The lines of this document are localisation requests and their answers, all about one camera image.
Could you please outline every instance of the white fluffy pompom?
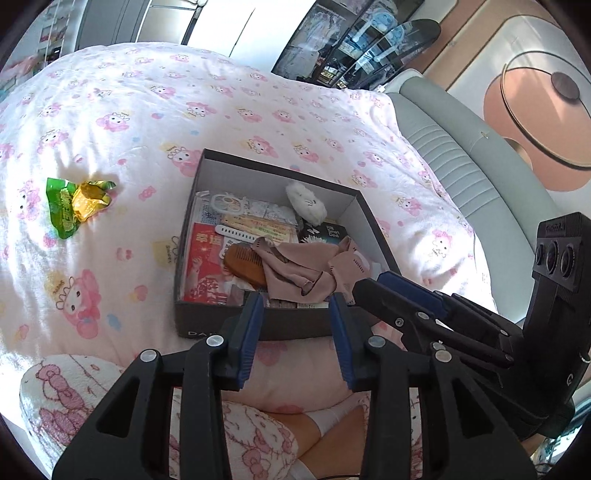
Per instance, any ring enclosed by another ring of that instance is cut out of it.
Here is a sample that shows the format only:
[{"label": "white fluffy pompom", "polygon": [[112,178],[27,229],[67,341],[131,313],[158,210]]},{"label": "white fluffy pompom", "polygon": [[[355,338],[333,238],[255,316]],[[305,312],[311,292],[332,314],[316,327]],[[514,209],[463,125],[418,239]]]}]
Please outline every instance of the white fluffy pompom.
[{"label": "white fluffy pompom", "polygon": [[326,207],[316,195],[298,181],[285,187],[285,192],[294,210],[312,225],[320,225],[326,219]]}]

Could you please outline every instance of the candy wrapper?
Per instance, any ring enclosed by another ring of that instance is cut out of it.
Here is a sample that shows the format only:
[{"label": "candy wrapper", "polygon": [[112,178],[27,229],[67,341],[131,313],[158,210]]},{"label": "candy wrapper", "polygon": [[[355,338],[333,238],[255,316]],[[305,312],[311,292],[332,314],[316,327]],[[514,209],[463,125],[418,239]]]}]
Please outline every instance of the candy wrapper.
[{"label": "candy wrapper", "polygon": [[60,238],[70,238],[82,222],[107,208],[111,197],[107,190],[116,187],[112,181],[86,181],[76,185],[67,180],[47,179],[47,200],[51,223]]}]

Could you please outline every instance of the cartoon print sheet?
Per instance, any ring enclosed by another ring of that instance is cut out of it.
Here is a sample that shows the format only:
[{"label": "cartoon print sheet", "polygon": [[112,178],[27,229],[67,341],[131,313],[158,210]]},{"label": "cartoon print sheet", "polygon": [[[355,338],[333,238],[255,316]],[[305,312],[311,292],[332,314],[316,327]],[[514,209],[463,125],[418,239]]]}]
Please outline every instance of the cartoon print sheet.
[{"label": "cartoon print sheet", "polygon": [[[19,382],[44,356],[127,366],[145,348],[190,347],[174,330],[173,271],[204,148],[361,190],[406,277],[495,308],[480,242],[400,134],[387,96],[297,83],[185,46],[91,47],[0,104],[4,416],[23,425]],[[48,177],[118,186],[108,209],[62,241]],[[288,413],[348,395],[334,344],[321,338],[261,342],[251,380],[226,398]]]}]

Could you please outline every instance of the cardboard box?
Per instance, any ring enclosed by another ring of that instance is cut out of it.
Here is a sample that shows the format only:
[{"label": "cardboard box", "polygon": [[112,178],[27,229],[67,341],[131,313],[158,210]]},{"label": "cardboard box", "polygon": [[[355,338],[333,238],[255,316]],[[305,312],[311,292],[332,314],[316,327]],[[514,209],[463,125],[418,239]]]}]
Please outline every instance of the cardboard box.
[{"label": "cardboard box", "polygon": [[[196,193],[205,190],[231,192],[239,197],[291,206],[285,187],[293,180],[302,182],[324,202],[328,218],[346,228],[364,255],[379,263],[383,271],[400,273],[377,221],[358,190],[285,168],[203,150],[183,222],[174,276],[174,315],[180,336],[199,338],[218,333],[226,318],[241,311],[240,307],[183,300],[187,236],[193,227]],[[354,315],[363,316],[372,325],[378,321],[359,307],[350,308]],[[267,308],[260,340],[291,340],[331,334],[328,309]]]}]

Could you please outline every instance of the white cabinet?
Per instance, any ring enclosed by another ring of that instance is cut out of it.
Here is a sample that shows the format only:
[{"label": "white cabinet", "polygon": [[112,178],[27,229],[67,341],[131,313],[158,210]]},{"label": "white cabinet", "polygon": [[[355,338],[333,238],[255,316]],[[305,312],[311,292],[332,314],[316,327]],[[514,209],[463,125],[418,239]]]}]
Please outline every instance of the white cabinet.
[{"label": "white cabinet", "polygon": [[270,72],[314,0],[259,0],[230,58]]},{"label": "white cabinet", "polygon": [[229,56],[257,3],[257,0],[209,0],[187,45]]},{"label": "white cabinet", "polygon": [[314,0],[209,0],[188,45],[270,72]]}]

